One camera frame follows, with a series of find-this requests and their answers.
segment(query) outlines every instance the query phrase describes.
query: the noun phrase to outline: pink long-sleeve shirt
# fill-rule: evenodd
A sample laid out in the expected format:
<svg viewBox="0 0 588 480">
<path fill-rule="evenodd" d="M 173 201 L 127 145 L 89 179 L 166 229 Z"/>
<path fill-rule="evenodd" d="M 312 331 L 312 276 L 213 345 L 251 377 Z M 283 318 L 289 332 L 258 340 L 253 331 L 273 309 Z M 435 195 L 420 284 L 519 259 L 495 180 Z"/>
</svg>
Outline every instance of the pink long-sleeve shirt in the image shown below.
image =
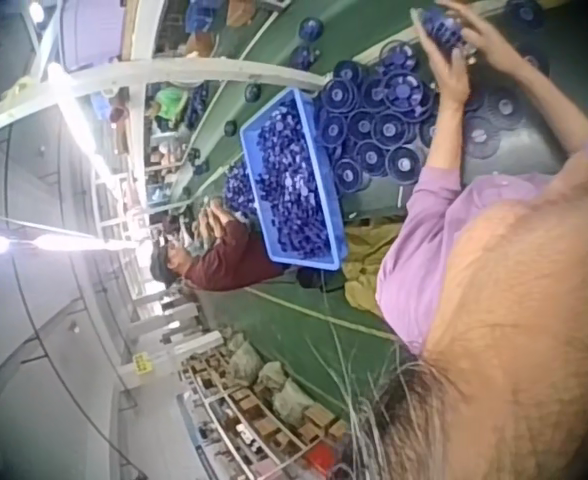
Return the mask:
<svg viewBox="0 0 588 480">
<path fill-rule="evenodd" d="M 383 259 L 376 288 L 385 320 L 413 353 L 421 352 L 429 333 L 447 258 L 463 227 L 504 200 L 533 199 L 551 178 L 485 175 L 462 190 L 459 171 L 423 169 L 401 233 Z"/>
</svg>

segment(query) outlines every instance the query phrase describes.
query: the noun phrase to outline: dark red jacket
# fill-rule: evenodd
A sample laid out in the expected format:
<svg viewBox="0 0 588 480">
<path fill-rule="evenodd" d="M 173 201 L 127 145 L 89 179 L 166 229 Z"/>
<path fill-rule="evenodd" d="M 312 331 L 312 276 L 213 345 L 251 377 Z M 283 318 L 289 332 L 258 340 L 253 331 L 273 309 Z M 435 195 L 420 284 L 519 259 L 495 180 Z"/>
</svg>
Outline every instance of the dark red jacket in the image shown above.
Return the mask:
<svg viewBox="0 0 588 480">
<path fill-rule="evenodd" d="M 196 288 L 227 292 L 283 274 L 283 266 L 267 256 L 263 238 L 238 220 L 223 227 L 223 237 L 183 274 Z"/>
</svg>

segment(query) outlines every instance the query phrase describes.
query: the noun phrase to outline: yellow cloth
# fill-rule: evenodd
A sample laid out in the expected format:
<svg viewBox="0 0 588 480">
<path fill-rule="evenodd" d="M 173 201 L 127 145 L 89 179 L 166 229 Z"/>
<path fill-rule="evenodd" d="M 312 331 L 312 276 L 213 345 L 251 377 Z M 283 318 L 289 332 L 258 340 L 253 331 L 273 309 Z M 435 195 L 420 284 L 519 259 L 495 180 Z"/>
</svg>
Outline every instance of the yellow cloth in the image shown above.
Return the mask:
<svg viewBox="0 0 588 480">
<path fill-rule="evenodd" d="M 349 254 L 342 268 L 347 279 L 345 298 L 352 307 L 383 318 L 376 303 L 376 278 L 401 226 L 401 223 L 391 223 L 345 229 Z"/>
</svg>

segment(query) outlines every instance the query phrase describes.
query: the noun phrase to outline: yellow sign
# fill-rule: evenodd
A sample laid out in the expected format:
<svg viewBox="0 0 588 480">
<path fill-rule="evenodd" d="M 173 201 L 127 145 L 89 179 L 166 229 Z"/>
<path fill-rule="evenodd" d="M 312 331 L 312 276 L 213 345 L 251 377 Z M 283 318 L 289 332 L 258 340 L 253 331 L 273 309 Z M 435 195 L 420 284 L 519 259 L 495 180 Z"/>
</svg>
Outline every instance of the yellow sign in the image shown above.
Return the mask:
<svg viewBox="0 0 588 480">
<path fill-rule="evenodd" d="M 154 365 L 150 360 L 150 356 L 147 352 L 141 352 L 134 355 L 134 365 L 136 366 L 136 373 L 139 375 L 143 375 L 144 373 L 149 373 L 154 370 Z"/>
</svg>

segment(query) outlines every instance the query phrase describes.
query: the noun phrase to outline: green shirt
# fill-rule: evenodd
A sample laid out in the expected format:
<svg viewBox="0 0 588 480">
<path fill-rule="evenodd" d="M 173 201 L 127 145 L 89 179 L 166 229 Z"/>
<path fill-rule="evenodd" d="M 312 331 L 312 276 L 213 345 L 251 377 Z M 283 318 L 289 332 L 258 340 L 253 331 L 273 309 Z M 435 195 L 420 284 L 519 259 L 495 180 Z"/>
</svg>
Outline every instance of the green shirt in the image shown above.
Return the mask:
<svg viewBox="0 0 588 480">
<path fill-rule="evenodd" d="M 182 102 L 183 95 L 187 96 L 187 92 L 177 87 L 167 87 L 160 90 L 154 97 L 154 100 L 161 105 L 158 116 L 173 121 L 185 105 L 185 102 Z"/>
</svg>

